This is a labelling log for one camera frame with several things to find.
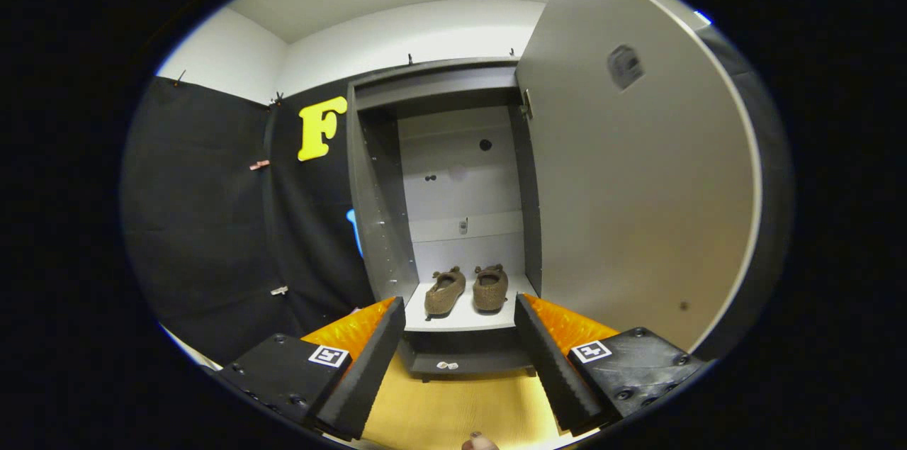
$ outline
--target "door hinge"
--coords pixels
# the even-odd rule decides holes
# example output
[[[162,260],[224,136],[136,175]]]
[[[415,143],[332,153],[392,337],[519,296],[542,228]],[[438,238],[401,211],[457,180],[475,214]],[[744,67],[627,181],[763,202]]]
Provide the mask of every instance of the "door hinge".
[[[519,112],[524,118],[532,119],[532,99],[529,97],[529,89],[522,92],[522,105],[519,105]]]

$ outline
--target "open cabinet door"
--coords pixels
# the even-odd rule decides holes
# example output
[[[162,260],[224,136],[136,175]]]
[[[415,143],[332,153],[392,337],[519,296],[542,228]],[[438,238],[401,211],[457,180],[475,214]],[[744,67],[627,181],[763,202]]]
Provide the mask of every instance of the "open cabinet door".
[[[548,0],[516,76],[541,297],[693,350],[738,291],[761,217],[757,140],[728,72],[657,1]]]

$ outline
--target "blue object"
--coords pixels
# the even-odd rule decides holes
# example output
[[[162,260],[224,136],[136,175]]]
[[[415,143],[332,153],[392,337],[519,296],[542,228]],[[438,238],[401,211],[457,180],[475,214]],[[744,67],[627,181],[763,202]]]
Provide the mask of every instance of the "blue object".
[[[362,243],[359,242],[359,229],[356,227],[356,211],[347,211],[347,221],[353,224],[353,234],[356,235],[356,247],[359,249],[359,256],[362,257]]]

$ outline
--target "yellow letter f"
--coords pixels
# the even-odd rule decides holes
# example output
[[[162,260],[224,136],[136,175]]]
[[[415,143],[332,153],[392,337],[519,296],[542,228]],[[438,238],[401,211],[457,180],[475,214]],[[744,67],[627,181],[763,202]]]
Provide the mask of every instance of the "yellow letter f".
[[[347,99],[339,96],[299,111],[299,117],[302,117],[302,149],[298,155],[301,162],[327,155],[328,146],[321,141],[321,133],[328,140],[337,133],[337,115],[327,113],[330,111],[347,113]]]

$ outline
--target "wooden floor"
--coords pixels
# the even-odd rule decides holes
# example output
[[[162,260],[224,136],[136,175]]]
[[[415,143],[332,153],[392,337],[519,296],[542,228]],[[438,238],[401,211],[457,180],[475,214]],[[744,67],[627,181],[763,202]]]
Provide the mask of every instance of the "wooden floor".
[[[561,434],[538,378],[524,371],[493,376],[411,378],[394,356],[363,431],[362,448],[459,450],[479,431],[501,450],[550,450],[596,431]]]

